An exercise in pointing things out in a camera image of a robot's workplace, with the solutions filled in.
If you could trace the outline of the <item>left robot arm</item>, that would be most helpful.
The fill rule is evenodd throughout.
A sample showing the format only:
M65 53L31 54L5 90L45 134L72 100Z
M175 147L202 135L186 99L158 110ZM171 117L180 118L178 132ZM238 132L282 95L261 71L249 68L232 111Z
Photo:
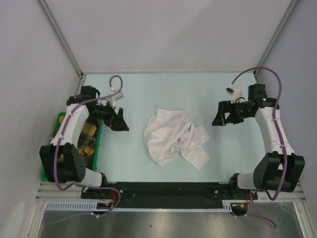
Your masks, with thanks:
M129 131L123 117L123 108L115 108L115 102L123 97L120 90L111 87L111 94L100 96L99 90L83 86L79 95L66 102L66 114L59 130L49 145L40 147L39 154L47 180L57 185L92 187L98 198L109 194L109 185L103 173L88 169L84 157L78 151L82 127L87 119L101 119L113 131ZM106 105L98 103L107 100Z

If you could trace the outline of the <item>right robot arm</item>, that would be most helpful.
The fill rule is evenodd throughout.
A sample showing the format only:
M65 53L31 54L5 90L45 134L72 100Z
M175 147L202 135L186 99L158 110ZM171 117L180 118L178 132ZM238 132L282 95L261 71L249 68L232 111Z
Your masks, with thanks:
M220 101L213 126L239 124L254 118L260 128L265 155L252 173L234 174L230 179L229 195L240 199L247 190L275 191L271 200L280 192L293 192L305 166L303 156L296 155L284 132L278 101L269 98L265 85L253 84L248 89L248 99L241 89L230 84L226 91L231 100Z

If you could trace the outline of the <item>white long sleeve shirt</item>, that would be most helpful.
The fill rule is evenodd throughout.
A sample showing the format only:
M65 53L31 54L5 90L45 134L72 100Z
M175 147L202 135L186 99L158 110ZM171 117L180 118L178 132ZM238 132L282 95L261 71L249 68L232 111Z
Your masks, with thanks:
M203 144L211 139L203 126L195 127L186 111L157 109L144 129L143 141L150 158L164 166L178 152L185 161L200 170L210 156Z

